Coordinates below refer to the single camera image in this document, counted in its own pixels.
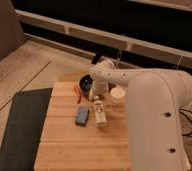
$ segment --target wooden table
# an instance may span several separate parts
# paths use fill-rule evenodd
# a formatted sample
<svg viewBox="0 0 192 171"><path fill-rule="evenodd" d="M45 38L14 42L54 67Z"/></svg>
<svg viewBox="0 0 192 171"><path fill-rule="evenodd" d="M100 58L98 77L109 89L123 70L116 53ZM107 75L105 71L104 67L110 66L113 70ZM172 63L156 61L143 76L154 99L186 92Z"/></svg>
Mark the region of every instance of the wooden table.
<svg viewBox="0 0 192 171"><path fill-rule="evenodd" d="M45 120L35 162L36 171L127 171L130 170L124 105L114 107L104 99L108 124L97 128L93 103L86 127L75 125L77 95L74 82L57 82Z"/></svg>

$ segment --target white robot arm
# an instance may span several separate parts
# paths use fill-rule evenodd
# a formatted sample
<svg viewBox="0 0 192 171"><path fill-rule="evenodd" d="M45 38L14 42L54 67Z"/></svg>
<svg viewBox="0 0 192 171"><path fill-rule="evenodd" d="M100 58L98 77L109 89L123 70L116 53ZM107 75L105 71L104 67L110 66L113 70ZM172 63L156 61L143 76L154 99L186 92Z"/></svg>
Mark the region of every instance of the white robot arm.
<svg viewBox="0 0 192 171"><path fill-rule="evenodd" d="M164 69L116 69L111 60L90 70L92 90L126 86L125 109L133 171L186 171L179 108L192 100L192 77Z"/></svg>

